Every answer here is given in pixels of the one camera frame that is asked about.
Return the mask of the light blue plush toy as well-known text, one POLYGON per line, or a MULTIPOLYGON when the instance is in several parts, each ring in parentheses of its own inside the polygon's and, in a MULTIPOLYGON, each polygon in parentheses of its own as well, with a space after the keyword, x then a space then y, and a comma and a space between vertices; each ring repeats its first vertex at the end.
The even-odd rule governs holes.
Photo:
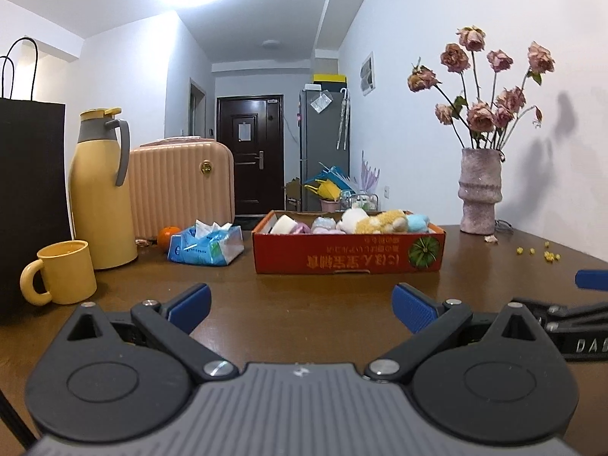
POLYGON ((413 234, 425 234, 429 232, 430 218, 427 215, 411 213, 406 215, 407 232, 413 234))

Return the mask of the yellow white sheep plush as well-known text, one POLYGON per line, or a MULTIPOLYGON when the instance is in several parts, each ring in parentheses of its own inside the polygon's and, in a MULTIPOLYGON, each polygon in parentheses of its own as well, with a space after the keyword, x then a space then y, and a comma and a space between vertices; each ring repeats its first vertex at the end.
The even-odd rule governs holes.
POLYGON ((404 234, 408 231, 408 221, 401 210, 369 215, 362 208, 350 208, 342 214, 336 228, 349 235, 404 234))

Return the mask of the lilac towel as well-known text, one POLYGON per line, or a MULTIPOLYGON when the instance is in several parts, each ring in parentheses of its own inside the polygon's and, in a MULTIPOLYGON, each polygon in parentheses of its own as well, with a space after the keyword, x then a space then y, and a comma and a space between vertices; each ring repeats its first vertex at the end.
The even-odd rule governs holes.
POLYGON ((311 225, 313 235, 344 235, 340 222, 330 217, 315 218, 311 225))

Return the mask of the white round sponge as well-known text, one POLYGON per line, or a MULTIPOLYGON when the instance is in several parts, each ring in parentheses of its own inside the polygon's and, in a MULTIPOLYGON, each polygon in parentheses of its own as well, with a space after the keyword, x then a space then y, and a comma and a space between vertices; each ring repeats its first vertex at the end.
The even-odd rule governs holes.
POLYGON ((298 222, 286 214, 281 215, 270 230, 271 235, 289 235, 296 227, 298 222))

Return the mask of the pink satin pouch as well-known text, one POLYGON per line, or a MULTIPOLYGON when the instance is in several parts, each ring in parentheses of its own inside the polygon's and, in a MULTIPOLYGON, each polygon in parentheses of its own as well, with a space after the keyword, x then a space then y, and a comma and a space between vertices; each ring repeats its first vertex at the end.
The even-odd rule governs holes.
POLYGON ((298 222, 290 232, 291 235, 309 235, 311 233, 311 228, 304 222, 298 222))

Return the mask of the yellow crumbs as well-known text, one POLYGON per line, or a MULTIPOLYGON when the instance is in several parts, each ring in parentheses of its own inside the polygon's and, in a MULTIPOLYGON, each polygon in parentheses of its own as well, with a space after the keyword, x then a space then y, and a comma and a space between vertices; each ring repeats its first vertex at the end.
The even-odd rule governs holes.
POLYGON ((535 247, 518 246, 517 249, 515 249, 515 253, 517 255, 527 254, 527 255, 531 255, 531 257, 533 257, 536 254, 541 254, 543 257, 543 260, 545 260, 546 263, 549 263, 549 264, 557 263, 558 261, 560 261, 562 259, 562 256, 560 255, 560 253, 556 253, 551 250, 551 244, 549 241, 545 241, 540 250, 538 250, 535 247))

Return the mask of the orange fruit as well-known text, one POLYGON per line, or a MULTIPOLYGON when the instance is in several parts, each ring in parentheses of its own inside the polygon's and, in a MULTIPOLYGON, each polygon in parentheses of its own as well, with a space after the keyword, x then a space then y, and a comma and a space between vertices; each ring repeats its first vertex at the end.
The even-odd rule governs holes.
POLYGON ((157 245, 159 248, 167 253, 170 248, 171 238, 173 235, 179 234, 181 232, 181 228, 175 225, 165 226, 159 231, 157 235, 157 245))

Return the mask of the yellow thermos jug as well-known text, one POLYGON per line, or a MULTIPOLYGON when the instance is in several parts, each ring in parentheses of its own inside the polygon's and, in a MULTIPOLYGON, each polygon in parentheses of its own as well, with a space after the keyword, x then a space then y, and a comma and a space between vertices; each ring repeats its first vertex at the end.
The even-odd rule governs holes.
POLYGON ((130 128, 121 113, 120 107, 81 112, 69 171, 74 237, 89 243, 97 271, 137 258, 128 180, 130 128))

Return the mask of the red orange cardboard box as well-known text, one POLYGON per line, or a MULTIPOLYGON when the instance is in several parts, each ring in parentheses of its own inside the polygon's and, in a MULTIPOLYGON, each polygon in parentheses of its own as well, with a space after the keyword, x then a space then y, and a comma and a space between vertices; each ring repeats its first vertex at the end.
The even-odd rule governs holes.
POLYGON ((422 234, 273 235, 284 215, 268 213, 252 231, 253 259, 259 274, 400 274, 441 269, 446 232, 429 225, 422 234))

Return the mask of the pink textured vase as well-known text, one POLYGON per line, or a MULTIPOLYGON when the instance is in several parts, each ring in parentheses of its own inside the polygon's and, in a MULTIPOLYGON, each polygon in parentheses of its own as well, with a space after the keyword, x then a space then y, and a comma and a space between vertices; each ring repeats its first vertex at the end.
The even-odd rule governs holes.
POLYGON ((496 205, 502 201, 499 151, 474 148, 462 151, 458 196, 463 201, 460 230, 470 235, 492 235, 496 205))

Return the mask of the purple feather decoration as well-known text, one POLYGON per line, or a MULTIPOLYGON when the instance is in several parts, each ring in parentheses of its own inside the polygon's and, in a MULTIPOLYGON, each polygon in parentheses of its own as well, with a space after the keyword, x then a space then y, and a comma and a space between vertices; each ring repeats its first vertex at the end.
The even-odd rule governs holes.
POLYGON ((361 191, 363 193, 375 193, 377 189, 378 180, 380 176, 380 170, 373 168, 365 158, 365 153, 362 152, 361 159, 361 191))

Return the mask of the blue yellow bag pile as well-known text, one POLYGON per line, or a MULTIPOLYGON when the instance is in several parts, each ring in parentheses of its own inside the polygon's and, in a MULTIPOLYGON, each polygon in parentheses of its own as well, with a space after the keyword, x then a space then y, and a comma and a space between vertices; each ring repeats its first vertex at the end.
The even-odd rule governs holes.
POLYGON ((346 175, 341 168, 320 165, 320 173, 307 180, 303 185, 305 190, 313 193, 320 200, 338 202, 344 193, 352 195, 358 188, 356 179, 346 175))

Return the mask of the black paper bag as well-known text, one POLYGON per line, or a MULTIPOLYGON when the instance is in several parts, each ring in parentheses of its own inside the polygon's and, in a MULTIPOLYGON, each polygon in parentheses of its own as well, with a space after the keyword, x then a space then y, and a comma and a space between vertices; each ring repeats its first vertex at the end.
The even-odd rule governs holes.
POLYGON ((34 100, 39 47, 29 97, 1 98, 1 319, 26 307, 20 289, 22 270, 37 251, 71 238, 65 184, 65 110, 60 103, 34 100))

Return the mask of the grey refrigerator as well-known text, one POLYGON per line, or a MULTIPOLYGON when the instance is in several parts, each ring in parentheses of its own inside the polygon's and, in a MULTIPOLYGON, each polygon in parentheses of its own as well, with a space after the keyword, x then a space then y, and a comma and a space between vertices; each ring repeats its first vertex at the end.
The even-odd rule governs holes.
POLYGON ((324 167, 349 174, 349 137, 340 126, 343 95, 329 91, 301 91, 299 98, 301 209, 320 212, 320 200, 305 184, 313 184, 324 167))

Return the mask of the yellow box on fridge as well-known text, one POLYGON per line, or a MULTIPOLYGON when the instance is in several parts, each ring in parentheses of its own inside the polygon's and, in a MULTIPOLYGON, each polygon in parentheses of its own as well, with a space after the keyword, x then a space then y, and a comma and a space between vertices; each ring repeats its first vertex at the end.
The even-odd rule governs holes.
POLYGON ((314 82, 332 82, 333 84, 346 84, 347 79, 343 74, 315 73, 312 77, 314 82))

